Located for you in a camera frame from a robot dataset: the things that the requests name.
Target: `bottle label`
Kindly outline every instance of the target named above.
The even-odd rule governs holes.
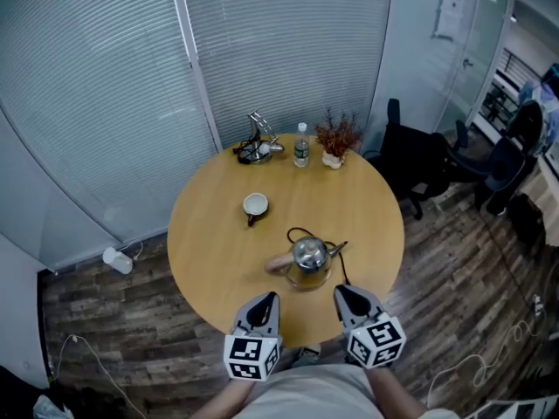
[[[308,157],[308,147],[304,149],[299,149],[295,146],[295,158],[307,158]]]

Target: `white marker cube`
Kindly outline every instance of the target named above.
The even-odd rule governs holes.
[[[224,363],[232,379],[265,381],[280,359],[278,338],[225,335]]]
[[[378,367],[396,360],[406,342],[404,330],[396,317],[383,314],[374,325],[351,331],[348,352],[365,368]]]

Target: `white flower pot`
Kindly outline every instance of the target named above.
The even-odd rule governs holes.
[[[325,150],[322,151],[322,163],[329,166],[332,169],[339,169],[343,164],[343,157],[339,159],[329,154]]]

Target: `human arm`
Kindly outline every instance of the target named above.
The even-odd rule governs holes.
[[[427,408],[414,399],[387,367],[366,369],[365,374],[385,419],[417,419]]]
[[[231,380],[225,388],[201,407],[192,419],[230,419],[243,407],[255,381]]]

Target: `potted plant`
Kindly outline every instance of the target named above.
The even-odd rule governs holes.
[[[322,163],[326,166],[339,169],[344,162],[346,151],[357,146],[363,137],[362,130],[355,122],[356,118],[357,113],[352,113],[350,117],[343,113],[340,123],[336,126],[331,110],[328,109],[324,122],[314,126],[316,142],[324,148]]]

